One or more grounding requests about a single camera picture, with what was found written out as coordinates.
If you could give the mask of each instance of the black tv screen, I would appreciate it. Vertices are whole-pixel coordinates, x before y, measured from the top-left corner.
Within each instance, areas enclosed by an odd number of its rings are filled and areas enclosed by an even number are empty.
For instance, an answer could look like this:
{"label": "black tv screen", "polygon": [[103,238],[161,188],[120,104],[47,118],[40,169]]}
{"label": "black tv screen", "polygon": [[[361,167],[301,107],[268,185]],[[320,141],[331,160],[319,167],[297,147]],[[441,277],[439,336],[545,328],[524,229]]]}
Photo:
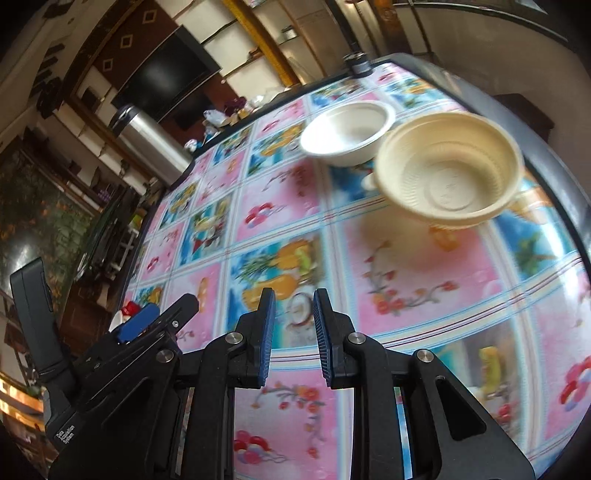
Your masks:
{"label": "black tv screen", "polygon": [[220,67],[184,27],[179,27],[127,80],[112,103],[129,103],[157,122]]}

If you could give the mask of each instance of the table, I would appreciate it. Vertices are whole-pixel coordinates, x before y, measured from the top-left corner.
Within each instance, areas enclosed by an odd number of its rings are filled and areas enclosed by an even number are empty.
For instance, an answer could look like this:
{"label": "table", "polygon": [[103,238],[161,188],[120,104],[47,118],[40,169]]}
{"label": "table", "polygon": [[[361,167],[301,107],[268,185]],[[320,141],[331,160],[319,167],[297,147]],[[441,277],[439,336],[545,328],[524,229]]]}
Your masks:
{"label": "table", "polygon": [[[535,179],[555,167],[545,165],[526,174],[508,210],[477,228],[404,219],[361,188],[371,162],[327,167],[298,147],[320,112],[365,99],[394,105],[398,122],[464,109],[391,61],[366,79],[340,77],[274,108],[196,158],[165,196],[143,227],[124,302],[164,309],[195,294],[200,312],[178,336],[188,352],[232,330],[264,287],[275,290],[267,386],[236,392],[238,478],[349,478],[352,393],[329,390],[320,371],[311,312],[319,287],[387,348],[435,352],[539,476],[591,404],[589,258],[577,249],[586,237],[569,234],[584,218],[576,209],[588,204],[551,200],[554,190]],[[547,184],[562,178],[559,166]]]}

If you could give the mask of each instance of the blue gripper pad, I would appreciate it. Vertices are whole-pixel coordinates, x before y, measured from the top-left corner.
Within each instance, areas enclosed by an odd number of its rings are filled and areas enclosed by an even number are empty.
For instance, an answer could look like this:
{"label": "blue gripper pad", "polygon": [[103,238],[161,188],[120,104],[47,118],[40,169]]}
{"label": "blue gripper pad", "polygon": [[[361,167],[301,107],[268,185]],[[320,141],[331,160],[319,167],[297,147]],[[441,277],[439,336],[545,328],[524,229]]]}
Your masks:
{"label": "blue gripper pad", "polygon": [[160,309],[155,303],[148,303],[139,313],[127,322],[119,325],[114,334],[119,343],[135,340],[152,322],[160,316]]}

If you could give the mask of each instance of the bowl handle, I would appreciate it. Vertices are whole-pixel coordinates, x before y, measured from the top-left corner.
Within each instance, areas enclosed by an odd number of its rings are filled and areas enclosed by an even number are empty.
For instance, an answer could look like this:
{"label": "bowl handle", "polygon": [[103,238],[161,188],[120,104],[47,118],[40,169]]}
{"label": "bowl handle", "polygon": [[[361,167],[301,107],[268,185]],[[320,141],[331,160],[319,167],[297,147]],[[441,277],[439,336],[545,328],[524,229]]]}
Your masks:
{"label": "bowl handle", "polygon": [[374,190],[377,190],[378,188],[376,187],[375,184],[375,180],[374,180],[374,173],[370,173],[369,175],[366,175],[363,180],[361,180],[361,187],[366,191],[366,192],[372,192]]}

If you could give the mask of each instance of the beige plastic bowl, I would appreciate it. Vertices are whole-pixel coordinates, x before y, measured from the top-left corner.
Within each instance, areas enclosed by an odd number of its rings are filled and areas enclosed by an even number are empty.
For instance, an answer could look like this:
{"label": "beige plastic bowl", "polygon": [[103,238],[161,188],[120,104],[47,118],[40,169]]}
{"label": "beige plastic bowl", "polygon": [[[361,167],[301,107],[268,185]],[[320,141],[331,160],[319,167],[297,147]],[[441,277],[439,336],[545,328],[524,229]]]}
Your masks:
{"label": "beige plastic bowl", "polygon": [[458,229],[499,215],[524,174],[519,146],[499,125],[463,112],[417,117],[392,130],[363,180],[395,206]]}

